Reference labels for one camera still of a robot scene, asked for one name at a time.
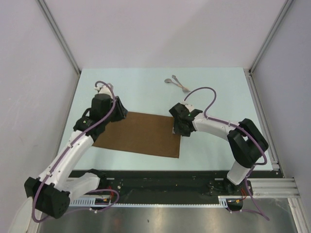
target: spoon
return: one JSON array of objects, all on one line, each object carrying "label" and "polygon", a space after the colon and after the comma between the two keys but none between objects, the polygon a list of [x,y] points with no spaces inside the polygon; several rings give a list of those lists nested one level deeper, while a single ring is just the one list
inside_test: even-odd
[{"label": "spoon", "polygon": [[185,87],[180,83],[180,81],[176,78],[175,75],[172,75],[172,78],[173,78],[179,85],[181,85],[184,89],[187,89],[187,90],[188,90],[188,88],[185,88]]},{"label": "spoon", "polygon": [[190,92],[187,88],[185,88],[184,86],[179,85],[179,84],[177,84],[177,83],[174,83],[171,79],[166,79],[166,80],[164,80],[164,82],[165,82],[165,83],[173,83],[173,84],[175,84],[176,86],[179,86],[180,88],[183,89],[183,92]]}]

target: cable tie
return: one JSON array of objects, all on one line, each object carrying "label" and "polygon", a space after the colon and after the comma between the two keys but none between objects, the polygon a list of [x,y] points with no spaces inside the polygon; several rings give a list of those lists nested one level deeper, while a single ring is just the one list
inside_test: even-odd
[{"label": "cable tie", "polygon": [[73,145],[70,142],[68,142],[67,147],[72,148]]}]

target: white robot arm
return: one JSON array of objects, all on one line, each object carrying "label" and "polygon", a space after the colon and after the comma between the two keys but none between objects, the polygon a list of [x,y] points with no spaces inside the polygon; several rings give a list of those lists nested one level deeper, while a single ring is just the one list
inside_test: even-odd
[{"label": "white robot arm", "polygon": [[244,139],[246,135],[234,127],[238,125],[248,132],[263,151],[268,149],[268,143],[255,124],[244,119],[241,122],[224,121],[212,116],[205,117],[203,111],[195,109],[186,102],[176,104],[170,113],[174,117],[174,132],[182,136],[190,136],[193,131],[210,133],[229,142],[235,162],[227,174],[225,188],[230,193],[244,180],[247,173],[261,157],[261,152],[253,141]]},{"label": "white robot arm", "polygon": [[105,126],[126,118],[127,110],[119,97],[114,97],[107,86],[95,89],[98,93],[92,106],[76,122],[67,145],[36,179],[29,177],[24,184],[27,197],[34,198],[35,208],[54,218],[61,217],[72,200],[106,182],[105,174],[94,169],[75,181],[66,182],[81,156],[105,131]]}]

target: metal floor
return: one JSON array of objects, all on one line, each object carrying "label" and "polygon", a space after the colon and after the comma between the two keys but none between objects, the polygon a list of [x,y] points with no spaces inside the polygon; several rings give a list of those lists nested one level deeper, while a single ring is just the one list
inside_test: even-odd
[{"label": "metal floor", "polygon": [[[287,199],[261,199],[270,218],[230,214],[223,208],[116,207],[106,213],[80,211],[41,223],[39,233],[296,233]],[[254,209],[251,200],[245,209]]]}]

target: cable clip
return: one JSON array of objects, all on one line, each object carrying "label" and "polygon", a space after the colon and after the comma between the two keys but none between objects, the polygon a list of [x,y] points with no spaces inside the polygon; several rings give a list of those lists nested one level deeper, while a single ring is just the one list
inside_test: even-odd
[{"label": "cable clip", "polygon": [[72,145],[70,142],[68,142],[68,143],[67,143],[67,147],[73,148],[73,145]]},{"label": "cable clip", "polygon": [[94,89],[99,92],[102,89],[102,86],[101,87],[96,86],[96,87],[94,87]]}]

